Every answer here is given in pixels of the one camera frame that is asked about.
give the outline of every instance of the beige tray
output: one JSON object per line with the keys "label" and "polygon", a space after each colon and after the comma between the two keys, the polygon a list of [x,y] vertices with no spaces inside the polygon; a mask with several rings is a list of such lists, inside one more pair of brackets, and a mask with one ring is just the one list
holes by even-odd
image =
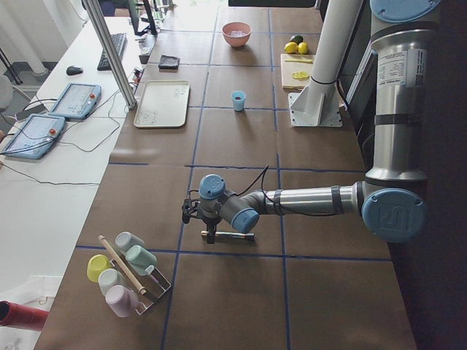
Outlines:
{"label": "beige tray", "polygon": [[133,124],[137,128],[178,128],[186,121],[190,84],[151,80],[144,85]]}

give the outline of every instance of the lime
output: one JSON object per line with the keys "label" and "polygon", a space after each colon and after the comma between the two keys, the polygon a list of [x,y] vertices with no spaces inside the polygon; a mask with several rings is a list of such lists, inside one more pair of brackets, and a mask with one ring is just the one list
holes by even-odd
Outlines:
{"label": "lime", "polygon": [[284,50],[286,53],[296,53],[298,49],[298,45],[296,42],[288,42],[285,44]]}
{"label": "lime", "polygon": [[302,37],[302,35],[292,35],[290,40],[292,42],[296,42],[297,44],[300,44],[304,40],[304,38]]}
{"label": "lime", "polygon": [[306,55],[308,53],[308,44],[306,42],[301,42],[298,44],[297,49],[300,55]]}

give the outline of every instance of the brown tabletop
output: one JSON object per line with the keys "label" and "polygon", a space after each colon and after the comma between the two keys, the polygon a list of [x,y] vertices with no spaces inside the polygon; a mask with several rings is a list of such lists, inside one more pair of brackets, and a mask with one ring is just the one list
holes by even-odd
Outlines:
{"label": "brown tabletop", "polygon": [[[252,26],[245,47],[223,41],[234,20]],[[255,242],[214,245],[200,237],[202,222],[181,220],[187,190],[207,174],[237,192],[265,166],[267,190],[363,180],[349,120],[290,127],[279,56],[291,34],[314,54],[321,28],[314,9],[169,13],[136,97],[147,81],[187,80],[187,122],[142,130],[128,113],[36,349],[415,349],[386,243],[357,214],[263,216]],[[159,71],[162,54],[180,57],[178,71]],[[232,109],[234,90],[247,94],[243,112]],[[224,222],[218,230],[232,231]],[[106,254],[98,235],[112,242],[122,231],[145,241],[173,288],[120,319],[85,271]]]}

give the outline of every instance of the metal rod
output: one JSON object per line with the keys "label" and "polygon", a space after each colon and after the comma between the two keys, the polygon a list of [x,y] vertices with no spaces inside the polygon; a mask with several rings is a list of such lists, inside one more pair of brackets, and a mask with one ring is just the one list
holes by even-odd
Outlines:
{"label": "metal rod", "polygon": [[134,98],[133,91],[128,79],[125,75],[120,58],[118,57],[117,50],[112,43],[112,37],[110,36],[109,29],[105,23],[104,15],[102,14],[101,7],[97,0],[83,0],[88,11],[89,19],[96,30],[97,37],[102,44],[102,48],[109,60],[110,68],[114,74],[115,80],[117,81],[118,87],[126,101],[128,109],[136,107],[136,99]]}
{"label": "metal rod", "polygon": [[21,80],[20,76],[16,72],[15,68],[13,68],[13,65],[9,62],[8,57],[4,54],[1,48],[0,48],[0,60],[5,65],[5,68],[7,68],[7,71],[10,73],[15,83],[19,85],[23,84],[23,81]]}
{"label": "metal rod", "polygon": [[147,19],[149,20],[149,27],[151,28],[152,35],[158,35],[158,31],[155,29],[153,11],[151,10],[151,5],[149,0],[143,0],[144,9],[146,10]]}
{"label": "metal rod", "polygon": [[[208,235],[207,231],[201,231],[201,237],[206,238]],[[238,233],[238,232],[220,232],[217,231],[215,234],[216,238],[232,238],[232,239],[244,239],[245,241],[255,241],[254,233]]]}

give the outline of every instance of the blue plastic cup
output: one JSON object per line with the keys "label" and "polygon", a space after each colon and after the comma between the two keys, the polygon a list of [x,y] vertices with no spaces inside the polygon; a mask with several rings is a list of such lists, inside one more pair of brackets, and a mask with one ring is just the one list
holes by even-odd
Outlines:
{"label": "blue plastic cup", "polygon": [[132,246],[125,254],[126,261],[140,275],[147,276],[146,268],[150,265],[156,266],[157,257],[142,246]]}
{"label": "blue plastic cup", "polygon": [[247,94],[243,91],[234,91],[232,92],[232,104],[233,109],[237,112],[243,111],[245,108],[245,98]]}

